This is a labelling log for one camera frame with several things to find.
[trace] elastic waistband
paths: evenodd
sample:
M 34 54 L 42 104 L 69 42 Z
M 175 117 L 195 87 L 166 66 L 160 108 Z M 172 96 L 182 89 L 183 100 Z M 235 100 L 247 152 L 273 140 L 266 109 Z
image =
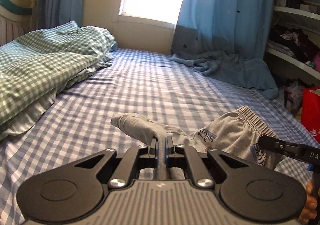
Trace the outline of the elastic waistband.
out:
M 246 124 L 251 126 L 252 130 L 258 135 L 267 135 L 276 138 L 276 134 L 262 121 L 259 116 L 248 106 L 242 106 L 235 110 L 238 117 Z

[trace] red paper bag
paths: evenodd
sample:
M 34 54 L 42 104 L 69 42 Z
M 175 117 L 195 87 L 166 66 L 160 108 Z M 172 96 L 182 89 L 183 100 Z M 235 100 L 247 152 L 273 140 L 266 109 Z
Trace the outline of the red paper bag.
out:
M 302 97 L 301 124 L 320 143 L 320 96 L 310 92 L 320 87 L 306 88 Z

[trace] screw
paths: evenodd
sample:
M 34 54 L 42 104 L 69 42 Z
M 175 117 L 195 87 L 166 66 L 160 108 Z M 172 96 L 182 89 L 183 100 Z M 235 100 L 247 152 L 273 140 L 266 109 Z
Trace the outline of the screw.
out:
M 112 179 L 109 182 L 109 184 L 112 185 L 113 187 L 122 187 L 125 185 L 125 180 L 121 178 L 115 178 L 115 179 Z
M 208 179 L 208 178 L 204 178 L 204 179 L 199 179 L 197 181 L 197 185 L 200 187 L 210 187 L 213 185 L 213 181 Z

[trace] clothes on shelf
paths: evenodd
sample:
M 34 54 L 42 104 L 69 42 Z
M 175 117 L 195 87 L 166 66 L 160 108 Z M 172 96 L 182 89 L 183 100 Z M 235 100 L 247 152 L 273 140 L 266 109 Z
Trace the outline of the clothes on shelf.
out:
M 270 44 L 268 44 L 268 47 L 272 45 L 273 49 L 279 52 L 289 56 L 293 54 L 294 56 L 292 57 L 302 63 L 312 61 L 315 64 L 315 69 L 320 72 L 320 48 L 310 41 L 308 35 L 301 29 L 289 29 L 284 26 L 274 25 L 270 30 L 269 39 Z
M 288 47 L 286 47 L 280 43 L 276 43 L 271 40 L 268 40 L 267 46 L 271 49 L 278 51 L 278 52 L 284 53 L 290 57 L 294 57 L 294 53 Z

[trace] bed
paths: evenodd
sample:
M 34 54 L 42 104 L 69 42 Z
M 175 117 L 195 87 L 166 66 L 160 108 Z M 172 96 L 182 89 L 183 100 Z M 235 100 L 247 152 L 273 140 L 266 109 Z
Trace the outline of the bed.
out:
M 23 222 L 15 194 L 31 176 L 105 148 L 125 152 L 141 144 L 110 124 L 116 113 L 136 112 L 191 133 L 248 105 L 280 139 L 317 146 L 284 107 L 254 89 L 205 77 L 163 54 L 120 49 L 111 55 L 112 66 L 63 90 L 31 130 L 0 143 L 1 224 Z M 286 158 L 276 170 L 305 184 L 306 168 Z M 151 175 L 142 170 L 140 179 Z

